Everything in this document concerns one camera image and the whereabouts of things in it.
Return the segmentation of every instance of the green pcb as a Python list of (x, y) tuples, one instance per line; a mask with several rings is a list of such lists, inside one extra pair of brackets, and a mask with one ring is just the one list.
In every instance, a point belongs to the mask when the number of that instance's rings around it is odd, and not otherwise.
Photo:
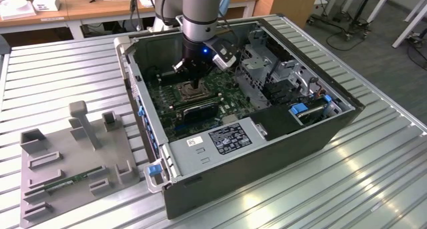
[[(193, 99), (186, 99), (182, 96), (181, 86), (182, 83), (172, 85), (161, 85), (161, 82), (146, 83), (153, 106), (170, 142), (221, 126), (221, 118), (225, 116), (234, 115), (237, 119), (241, 119), (254, 111), (238, 85), (234, 84), (232, 74), (220, 71), (210, 72), (198, 84), (205, 92), (202, 96)], [(196, 123), (184, 124), (184, 110), (208, 103), (217, 103), (218, 105), (216, 116)]]

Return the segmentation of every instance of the barcode sticker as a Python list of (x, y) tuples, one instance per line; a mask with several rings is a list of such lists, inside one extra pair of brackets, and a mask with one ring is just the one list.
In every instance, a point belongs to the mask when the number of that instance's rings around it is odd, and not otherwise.
[(186, 140), (186, 144), (188, 144), (189, 147), (193, 146), (193, 145), (197, 145), (200, 143), (202, 143), (201, 136), (197, 136), (197, 137), (190, 138), (190, 139)]
[(64, 20), (65, 18), (61, 17), (49, 17), (49, 18), (41, 18), (39, 21), (41, 22), (47, 22), (47, 21), (58, 21), (58, 20)]

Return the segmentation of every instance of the desk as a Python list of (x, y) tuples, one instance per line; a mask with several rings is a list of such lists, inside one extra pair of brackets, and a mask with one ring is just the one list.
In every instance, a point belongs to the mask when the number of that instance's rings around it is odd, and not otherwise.
[[(427, 225), (425, 126), (286, 18), (262, 18), (365, 105), (353, 123), (322, 150), (173, 220), (166, 219), (160, 193), (148, 191), (142, 179), (33, 229), (369, 229)], [(121, 115), (141, 172), (148, 157), (129, 101), (121, 97), (125, 85), (114, 37), (11, 48), (0, 80), (0, 122), (35, 120), (41, 131), (53, 132), (69, 127), (61, 110), (69, 101), (94, 102), (92, 110), (98, 116), (104, 110)], [(13, 128), (0, 126), (0, 225), (14, 228), (21, 213), (22, 149), (17, 141), (18, 132), (29, 128), (23, 123)]]
[(58, 11), (37, 11), (34, 16), (0, 19), (0, 34), (66, 27), (66, 21), (68, 7), (65, 0), (60, 0)]
[[(37, 12), (35, 16), (29, 16), (13, 20), (0, 20), (0, 34), (23, 32), (47, 28), (68, 27), (72, 37), (82, 39), (81, 25), (128, 20), (129, 1), (128, 0), (60, 0), (60, 11)], [(244, 7), (242, 17), (253, 14), (256, 0), (230, 0), (229, 8)], [(153, 17), (154, 9), (144, 7), (137, 2), (140, 18)]]

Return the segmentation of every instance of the blue tab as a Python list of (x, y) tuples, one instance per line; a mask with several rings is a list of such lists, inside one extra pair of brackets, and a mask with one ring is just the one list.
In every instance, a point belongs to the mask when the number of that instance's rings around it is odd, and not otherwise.
[(292, 107), (290, 107), (290, 112), (296, 115), (297, 113), (301, 113), (301, 112), (304, 112), (304, 111), (306, 111), (308, 110), (308, 108), (306, 108), (306, 106), (304, 105), (304, 103), (298, 103), (298, 104), (296, 104), (296, 105), (293, 105)]
[(141, 105), (138, 106), (137, 115), (138, 115), (140, 117), (145, 115), (144, 108), (142, 108)]
[(329, 103), (332, 101), (332, 98), (329, 95), (324, 95), (324, 100), (326, 101), (326, 103)]
[(148, 166), (148, 175), (152, 177), (157, 174), (160, 174), (162, 171), (161, 166), (160, 165), (150, 165)]

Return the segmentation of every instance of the aluminum extrusion table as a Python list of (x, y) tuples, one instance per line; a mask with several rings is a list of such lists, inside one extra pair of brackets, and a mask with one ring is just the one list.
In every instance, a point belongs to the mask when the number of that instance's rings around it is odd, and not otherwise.
[[(289, 20), (264, 19), (366, 105), (354, 122), (317, 153), (173, 220), (142, 178), (34, 228), (427, 227), (425, 126)], [(112, 42), (104, 36), (21, 46), (5, 55), (0, 228), (15, 228), (19, 222), (18, 132), (33, 126), (43, 133), (68, 127), (69, 102), (86, 101), (90, 121), (108, 110), (122, 116), (138, 170), (148, 163)]]

